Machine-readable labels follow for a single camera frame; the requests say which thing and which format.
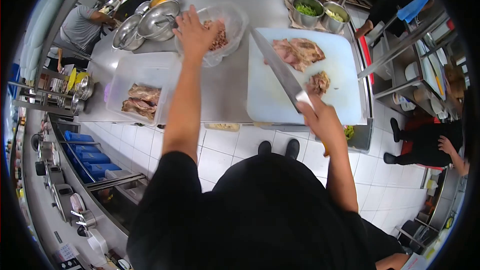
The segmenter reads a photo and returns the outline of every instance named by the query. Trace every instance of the chef's knife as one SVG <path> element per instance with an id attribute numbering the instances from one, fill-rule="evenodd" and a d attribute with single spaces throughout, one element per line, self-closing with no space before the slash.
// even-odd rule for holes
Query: chef's knife
<path id="1" fill-rule="evenodd" d="M 250 29 L 250 33 L 255 40 L 255 43 L 258 45 L 261 54 L 267 61 L 270 68 L 272 68 L 273 73 L 282 85 L 283 90 L 285 90 L 285 93 L 292 102 L 293 106 L 295 106 L 297 112 L 300 113 L 296 106 L 297 101 L 304 101 L 313 108 L 307 93 L 302 89 L 295 76 L 293 76 L 290 69 L 280 58 L 275 49 L 273 49 L 272 45 L 270 45 L 270 42 L 267 41 L 267 39 L 265 39 L 265 37 L 253 27 Z"/>

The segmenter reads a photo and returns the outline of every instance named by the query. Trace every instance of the sliced meat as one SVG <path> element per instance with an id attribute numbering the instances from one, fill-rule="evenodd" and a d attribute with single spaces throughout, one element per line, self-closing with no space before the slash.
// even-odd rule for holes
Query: sliced meat
<path id="1" fill-rule="evenodd" d="M 154 105 L 159 103 L 160 92 L 162 90 L 157 87 L 145 87 L 133 84 L 128 90 L 128 96 L 140 98 L 143 101 L 152 102 Z"/>
<path id="2" fill-rule="evenodd" d="M 304 72 L 312 63 L 325 59 L 325 54 L 315 42 L 294 38 L 273 40 L 273 48 L 282 60 L 295 70 Z"/>
<path id="3" fill-rule="evenodd" d="M 310 77 L 309 85 L 316 94 L 322 95 L 327 93 L 330 87 L 330 79 L 325 71 L 321 71 Z"/>
<path id="4" fill-rule="evenodd" d="M 151 106 L 141 99 L 130 97 L 129 99 L 123 101 L 121 110 L 123 112 L 135 112 L 143 117 L 153 120 L 155 117 L 155 112 L 157 111 L 157 106 Z"/>

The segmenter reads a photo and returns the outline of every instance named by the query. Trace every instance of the hand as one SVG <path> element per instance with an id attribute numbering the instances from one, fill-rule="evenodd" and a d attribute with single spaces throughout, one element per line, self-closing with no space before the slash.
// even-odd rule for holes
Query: hand
<path id="1" fill-rule="evenodd" d="M 178 29 L 174 28 L 173 33 L 183 45 L 185 58 L 194 61 L 201 61 L 208 47 L 212 45 L 219 30 L 220 22 L 217 20 L 210 29 L 206 29 L 198 19 L 195 6 L 190 5 L 188 12 L 183 13 L 183 18 L 176 18 Z"/>
<path id="2" fill-rule="evenodd" d="M 453 147 L 452 143 L 450 142 L 449 139 L 447 139 L 445 136 L 441 135 L 440 139 L 438 139 L 438 150 L 441 150 L 445 152 L 446 154 L 452 154 L 455 153 L 456 150 Z"/>
<path id="3" fill-rule="evenodd" d="M 324 143 L 329 153 L 339 147 L 347 148 L 347 140 L 335 108 L 326 105 L 321 97 L 309 92 L 309 98 L 315 111 L 305 102 L 297 102 L 297 108 L 305 118 L 305 125 Z"/>

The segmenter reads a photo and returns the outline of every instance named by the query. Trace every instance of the cooked meat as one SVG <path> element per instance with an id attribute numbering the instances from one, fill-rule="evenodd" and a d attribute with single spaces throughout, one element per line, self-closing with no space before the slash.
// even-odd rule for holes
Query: cooked meat
<path id="1" fill-rule="evenodd" d="M 310 77 L 309 85 L 316 94 L 322 95 L 327 93 L 330 87 L 330 79 L 325 71 L 321 71 Z"/>
<path id="2" fill-rule="evenodd" d="M 141 99 L 130 97 L 129 99 L 123 101 L 121 110 L 123 112 L 135 112 L 143 117 L 153 120 L 155 117 L 155 112 L 157 111 L 157 106 L 151 106 Z"/>
<path id="3" fill-rule="evenodd" d="M 128 90 L 128 96 L 140 98 L 143 101 L 150 101 L 156 105 L 159 102 L 161 91 L 162 90 L 157 87 L 145 87 L 133 84 Z"/>
<path id="4" fill-rule="evenodd" d="M 220 27 L 218 28 L 218 32 L 216 33 L 215 39 L 213 39 L 212 45 L 208 47 L 208 50 L 214 51 L 217 49 L 222 48 L 223 46 L 227 45 L 229 43 L 229 40 L 227 40 L 227 35 L 225 34 L 225 24 L 220 21 Z M 206 20 L 203 23 L 203 26 L 210 30 L 212 27 L 213 21 L 212 20 Z"/>
<path id="5" fill-rule="evenodd" d="M 315 42 L 309 39 L 294 38 L 273 40 L 273 48 L 282 60 L 295 70 L 304 72 L 312 63 L 325 59 L 325 54 Z"/>

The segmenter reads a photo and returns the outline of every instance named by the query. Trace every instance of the stainless steel counter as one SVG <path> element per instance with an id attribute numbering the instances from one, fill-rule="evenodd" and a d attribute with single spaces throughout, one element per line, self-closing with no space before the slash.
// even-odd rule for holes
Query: stainless steel counter
<path id="1" fill-rule="evenodd" d="M 197 9 L 217 4 L 233 2 L 241 7 L 249 16 L 252 27 L 287 28 L 290 25 L 288 10 L 283 0 L 182 0 L 182 10 L 195 5 Z M 354 52 L 357 72 L 363 70 L 362 55 L 353 38 L 353 27 L 345 26 L 344 37 L 351 43 Z M 103 93 L 115 72 L 118 61 L 129 51 L 117 50 L 111 47 L 113 33 L 99 41 L 92 53 L 88 71 L 96 83 L 93 96 L 88 100 L 84 113 L 78 116 L 78 121 L 131 122 L 113 112 L 107 111 L 103 101 Z M 177 51 L 174 39 L 165 42 L 146 40 L 134 53 Z M 248 33 L 230 56 L 224 57 L 216 67 L 203 68 L 201 71 L 201 121 L 223 123 L 252 123 L 246 111 L 248 78 Z M 370 88 L 367 79 L 359 81 L 362 120 L 367 124 L 367 118 L 372 117 L 372 100 L 367 90 Z"/>

